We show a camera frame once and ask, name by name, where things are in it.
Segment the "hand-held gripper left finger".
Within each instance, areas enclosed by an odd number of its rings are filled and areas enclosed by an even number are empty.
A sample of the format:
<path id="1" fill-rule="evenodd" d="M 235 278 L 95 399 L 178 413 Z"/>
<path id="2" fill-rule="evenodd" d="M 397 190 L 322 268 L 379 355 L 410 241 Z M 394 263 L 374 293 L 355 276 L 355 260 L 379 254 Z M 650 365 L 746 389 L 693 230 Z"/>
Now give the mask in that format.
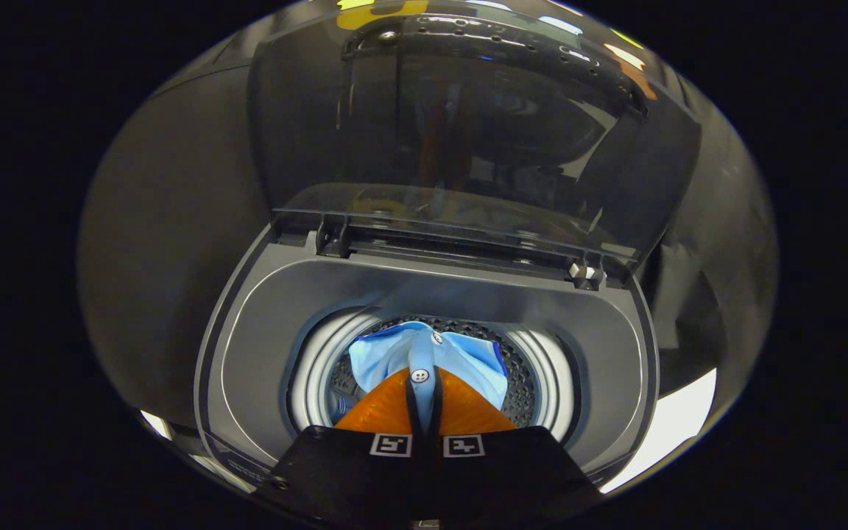
<path id="1" fill-rule="evenodd" d="M 262 502 L 315 527 L 407 527 L 428 505 L 428 439 L 408 370 L 333 426 L 311 425 L 270 470 Z"/>

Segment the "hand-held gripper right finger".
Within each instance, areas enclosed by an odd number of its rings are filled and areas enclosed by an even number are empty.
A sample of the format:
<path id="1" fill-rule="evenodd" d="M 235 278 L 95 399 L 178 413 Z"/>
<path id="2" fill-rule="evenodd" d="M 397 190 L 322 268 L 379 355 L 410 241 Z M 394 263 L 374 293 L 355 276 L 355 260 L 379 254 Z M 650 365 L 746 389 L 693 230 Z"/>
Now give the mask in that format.
<path id="1" fill-rule="evenodd" d="M 558 526 L 602 503 L 551 431 L 517 427 L 460 376 L 437 375 L 431 511 L 445 526 Z"/>

